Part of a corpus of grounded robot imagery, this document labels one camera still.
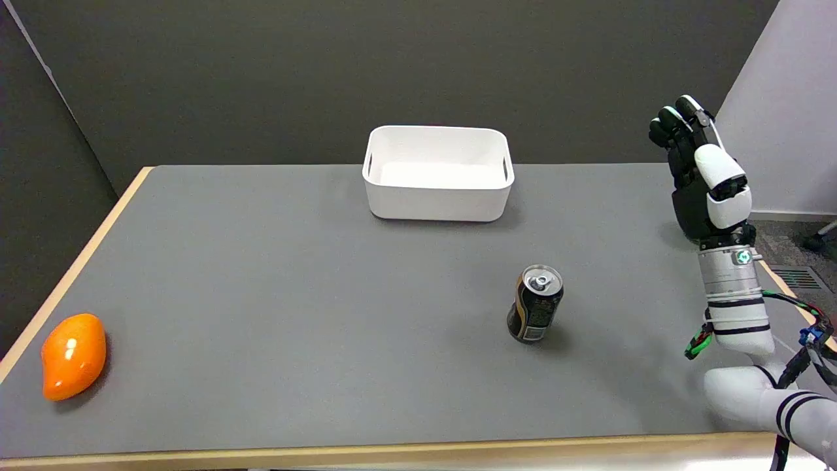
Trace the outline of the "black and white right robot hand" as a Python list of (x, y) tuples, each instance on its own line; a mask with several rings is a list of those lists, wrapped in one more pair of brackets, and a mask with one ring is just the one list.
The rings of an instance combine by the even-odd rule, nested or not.
[(682, 95), (658, 111), (648, 137), (667, 152), (672, 205), (687, 239), (702, 249), (754, 245), (751, 187), (742, 165), (726, 151), (711, 111)]

